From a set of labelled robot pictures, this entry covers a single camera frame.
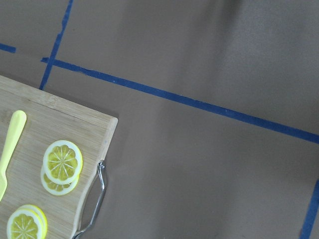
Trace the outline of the upper lemon slice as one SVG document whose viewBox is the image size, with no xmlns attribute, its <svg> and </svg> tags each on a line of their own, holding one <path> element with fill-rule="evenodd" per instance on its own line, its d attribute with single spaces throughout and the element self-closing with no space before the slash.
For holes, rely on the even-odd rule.
<svg viewBox="0 0 319 239">
<path fill-rule="evenodd" d="M 79 147 L 67 140 L 53 142 L 43 156 L 43 170 L 55 184 L 65 185 L 77 179 L 83 167 Z"/>
</svg>

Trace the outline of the wooden cutting board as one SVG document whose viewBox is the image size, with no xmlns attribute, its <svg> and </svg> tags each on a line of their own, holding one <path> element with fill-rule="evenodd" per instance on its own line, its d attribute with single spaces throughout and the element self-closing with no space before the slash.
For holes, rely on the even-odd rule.
<svg viewBox="0 0 319 239">
<path fill-rule="evenodd" d="M 6 238 L 9 217 L 22 205 L 42 209 L 47 238 L 70 239 L 80 227 L 83 208 L 104 160 L 117 119 L 7 77 L 0 79 L 0 139 L 5 140 L 12 114 L 22 110 L 27 120 L 6 170 L 7 189 L 0 202 L 0 236 Z M 64 196 L 48 193 L 40 179 L 46 149 L 57 140 L 75 143 L 83 167 L 74 190 Z"/>
</svg>

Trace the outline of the lower stacked lemon slice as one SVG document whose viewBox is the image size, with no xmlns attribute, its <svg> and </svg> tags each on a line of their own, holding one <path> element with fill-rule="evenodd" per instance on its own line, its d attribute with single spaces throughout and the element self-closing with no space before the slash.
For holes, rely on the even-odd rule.
<svg viewBox="0 0 319 239">
<path fill-rule="evenodd" d="M 71 191 L 75 189 L 79 181 L 79 176 L 75 180 L 73 180 L 71 183 L 56 184 L 46 176 L 45 171 L 42 167 L 40 172 L 40 179 L 41 179 L 42 186 L 48 193 L 54 196 L 63 196 L 70 193 Z"/>
</svg>

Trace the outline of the yellow plastic knife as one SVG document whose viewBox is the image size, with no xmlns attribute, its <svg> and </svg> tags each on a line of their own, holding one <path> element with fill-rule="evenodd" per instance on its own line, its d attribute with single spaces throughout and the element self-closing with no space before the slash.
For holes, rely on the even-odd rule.
<svg viewBox="0 0 319 239">
<path fill-rule="evenodd" d="M 4 146 L 0 158 L 0 200 L 2 200 L 7 189 L 6 170 L 12 154 L 19 141 L 26 123 L 26 113 L 22 110 L 15 111 L 9 122 Z"/>
</svg>

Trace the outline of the front lemon slice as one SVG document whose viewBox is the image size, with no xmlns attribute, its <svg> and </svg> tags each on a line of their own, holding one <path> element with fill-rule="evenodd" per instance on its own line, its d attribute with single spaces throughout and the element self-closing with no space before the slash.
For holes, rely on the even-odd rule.
<svg viewBox="0 0 319 239">
<path fill-rule="evenodd" d="M 48 230 L 47 218 L 37 206 L 20 206 L 9 217 L 6 227 L 8 239 L 44 239 Z"/>
</svg>

